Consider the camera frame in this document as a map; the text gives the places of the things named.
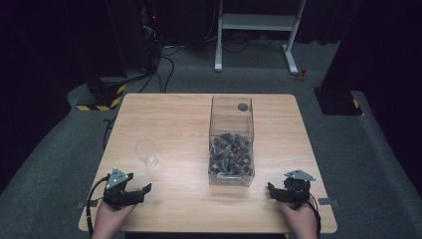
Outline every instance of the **stand leg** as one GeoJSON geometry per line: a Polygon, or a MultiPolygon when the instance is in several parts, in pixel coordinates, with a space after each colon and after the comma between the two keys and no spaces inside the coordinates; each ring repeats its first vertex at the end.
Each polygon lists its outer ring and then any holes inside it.
{"type": "Polygon", "coordinates": [[[223,39],[223,0],[220,0],[220,10],[218,14],[218,37],[217,48],[215,51],[215,71],[221,72],[223,70],[223,52],[221,49],[221,41],[223,39]]]}
{"type": "Polygon", "coordinates": [[[304,12],[306,3],[307,3],[307,0],[301,1],[298,13],[296,14],[295,23],[292,26],[292,32],[289,37],[289,43],[288,45],[283,45],[283,52],[285,53],[286,60],[288,61],[288,65],[289,65],[289,70],[292,75],[297,75],[299,72],[298,68],[296,67],[295,60],[293,59],[292,46],[293,46],[293,42],[295,41],[296,34],[298,33],[299,24],[301,23],[302,13],[304,12]]]}

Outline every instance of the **white metal stand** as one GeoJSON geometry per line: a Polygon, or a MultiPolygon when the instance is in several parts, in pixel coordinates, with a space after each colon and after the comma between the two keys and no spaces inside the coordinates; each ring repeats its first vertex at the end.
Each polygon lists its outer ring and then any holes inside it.
{"type": "Polygon", "coordinates": [[[299,10],[295,16],[282,15],[252,15],[252,14],[224,14],[223,0],[220,0],[219,18],[218,18],[218,38],[215,53],[215,71],[223,70],[222,64],[222,38],[223,29],[239,30],[266,30],[291,32],[288,45],[283,45],[289,70],[293,75],[298,73],[295,60],[292,55],[292,45],[301,23],[302,13],[304,12],[307,0],[301,0],[299,10]]]}

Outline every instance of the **yellow and black tape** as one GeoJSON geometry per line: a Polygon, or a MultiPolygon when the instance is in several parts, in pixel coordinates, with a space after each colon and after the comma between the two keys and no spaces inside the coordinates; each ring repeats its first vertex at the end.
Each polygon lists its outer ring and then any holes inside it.
{"type": "Polygon", "coordinates": [[[107,97],[107,104],[103,105],[97,105],[97,104],[79,104],[77,105],[77,109],[80,111],[112,111],[114,110],[118,104],[121,101],[121,96],[123,95],[124,89],[126,88],[126,85],[122,85],[114,91],[114,94],[112,96],[106,96],[107,97]]]}

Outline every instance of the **hand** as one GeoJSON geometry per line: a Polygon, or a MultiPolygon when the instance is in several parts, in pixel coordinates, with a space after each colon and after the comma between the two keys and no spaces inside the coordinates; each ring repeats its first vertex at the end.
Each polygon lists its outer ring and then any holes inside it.
{"type": "Polygon", "coordinates": [[[93,239],[111,239],[117,231],[123,225],[126,217],[136,207],[135,205],[129,205],[121,210],[115,210],[105,202],[100,204],[99,210],[96,216],[96,226],[94,228],[93,239]]]}
{"type": "Polygon", "coordinates": [[[286,218],[286,222],[293,230],[298,239],[317,239],[317,219],[313,209],[307,204],[294,210],[286,202],[278,202],[280,210],[286,218]]]}

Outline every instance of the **black equipment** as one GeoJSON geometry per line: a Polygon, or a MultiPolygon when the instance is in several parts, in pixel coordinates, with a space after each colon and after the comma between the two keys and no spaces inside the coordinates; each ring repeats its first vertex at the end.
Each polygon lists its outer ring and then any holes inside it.
{"type": "Polygon", "coordinates": [[[126,185],[132,179],[133,173],[124,174],[115,167],[105,186],[103,201],[116,210],[143,202],[144,195],[151,190],[151,183],[144,186],[140,191],[126,192],[126,185]]]}
{"type": "Polygon", "coordinates": [[[293,203],[295,209],[298,209],[302,203],[310,200],[310,180],[316,179],[299,169],[288,172],[285,176],[288,177],[284,181],[286,189],[276,188],[271,182],[268,182],[270,197],[278,201],[293,203]]]}
{"type": "Polygon", "coordinates": [[[99,186],[100,183],[106,181],[103,202],[105,202],[115,210],[120,210],[125,206],[143,202],[145,194],[151,190],[151,183],[149,183],[148,185],[144,186],[140,191],[127,192],[125,190],[126,185],[132,179],[133,173],[124,174],[117,167],[115,167],[112,170],[111,174],[108,174],[107,176],[103,177],[93,186],[90,192],[90,196],[87,200],[86,210],[87,224],[88,229],[90,231],[90,236],[93,236],[94,234],[93,221],[91,219],[91,205],[94,202],[98,201],[98,199],[91,201],[91,198],[93,197],[93,193],[96,190],[97,186],[99,186]]]}

